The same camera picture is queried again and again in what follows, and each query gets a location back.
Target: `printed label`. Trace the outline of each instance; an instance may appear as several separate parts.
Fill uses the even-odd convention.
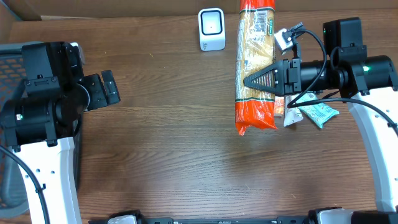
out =
[[[272,31],[274,30],[274,20],[272,18],[268,19],[268,35],[272,35]]]
[[[268,10],[254,12],[254,31],[267,33]]]
[[[236,51],[236,60],[243,59],[243,35],[244,35],[244,20],[239,22],[238,29],[238,50]]]
[[[236,99],[242,98],[242,62],[236,62],[235,92]]]

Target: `small packet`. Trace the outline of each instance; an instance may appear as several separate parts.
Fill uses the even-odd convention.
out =
[[[285,120],[284,127],[303,120],[303,115],[298,108],[288,108],[287,105],[294,100],[299,94],[290,95],[285,97]]]
[[[275,96],[274,117],[283,117],[284,115],[284,97]]]
[[[303,97],[297,100],[297,103],[317,99],[318,98],[315,94],[306,93],[305,95],[303,95]],[[339,111],[334,110],[324,103],[319,103],[317,105],[311,106],[299,106],[299,109],[301,112],[305,113],[313,122],[315,122],[315,124],[317,124],[320,129],[323,128],[323,124],[325,124],[330,118],[332,118],[334,115],[340,114]]]

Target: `plastic bag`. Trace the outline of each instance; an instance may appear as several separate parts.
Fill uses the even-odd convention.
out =
[[[294,124],[296,122],[302,121],[303,115],[300,112],[300,109],[298,108],[288,108],[287,105],[294,100],[299,93],[296,95],[290,95],[285,97],[285,120],[284,120],[284,126],[287,127],[291,124]]]
[[[275,61],[274,1],[241,0],[236,54],[235,125],[243,135],[249,126],[276,129],[273,94],[243,85],[243,79]],[[273,74],[263,81],[273,86]]]
[[[297,100],[297,103],[303,103],[311,100],[317,100],[317,96],[313,93],[306,93]],[[330,106],[319,103],[317,105],[299,106],[300,111],[305,113],[320,129],[333,116],[340,114],[339,111]]]

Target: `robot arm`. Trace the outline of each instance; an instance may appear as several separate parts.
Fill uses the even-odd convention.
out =
[[[376,189],[378,212],[354,212],[341,208],[312,210],[308,218],[315,223],[365,223],[369,220],[388,220],[397,216],[398,210],[398,76],[391,59],[385,55],[368,57],[363,45],[359,18],[342,19],[323,25],[324,51],[330,61],[304,62],[300,58],[299,43],[303,24],[282,29],[275,34],[275,41],[282,54],[293,49],[295,57],[281,60],[251,74],[244,85],[268,91],[277,96],[296,93],[339,89],[342,98],[329,101],[347,102],[348,108],[359,127],[371,165]],[[274,86],[257,82],[258,78],[272,72]],[[327,100],[289,104],[291,107],[313,105]],[[366,106],[375,106],[376,112]]]
[[[398,123],[398,91],[391,87],[370,90],[363,96],[357,93],[353,99],[370,103],[383,110]],[[354,116],[371,165],[376,207],[380,212],[398,211],[398,137],[386,120],[378,113],[355,103],[347,103],[349,112]]]
[[[6,101],[0,122],[9,149],[40,185],[33,184],[33,174],[20,162],[32,223],[79,224],[73,137],[84,111],[119,103],[113,74],[103,71],[104,83],[98,74],[84,76],[83,54],[74,43],[28,44],[6,53],[23,61],[27,75]]]

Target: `white base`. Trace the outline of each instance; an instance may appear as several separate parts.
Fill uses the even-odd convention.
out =
[[[35,174],[43,190],[50,223],[81,224],[75,180],[73,178],[73,138],[58,139],[58,145],[48,147],[45,141],[21,146],[15,153]],[[32,224],[44,224],[39,196],[30,177],[19,167],[24,178]]]
[[[370,95],[356,94],[352,99],[362,100],[379,108],[398,123],[398,91],[391,87],[370,90]],[[365,144],[376,190],[376,207],[380,212],[395,212],[398,205],[398,137],[387,121],[374,110],[356,103],[347,103],[349,112]]]

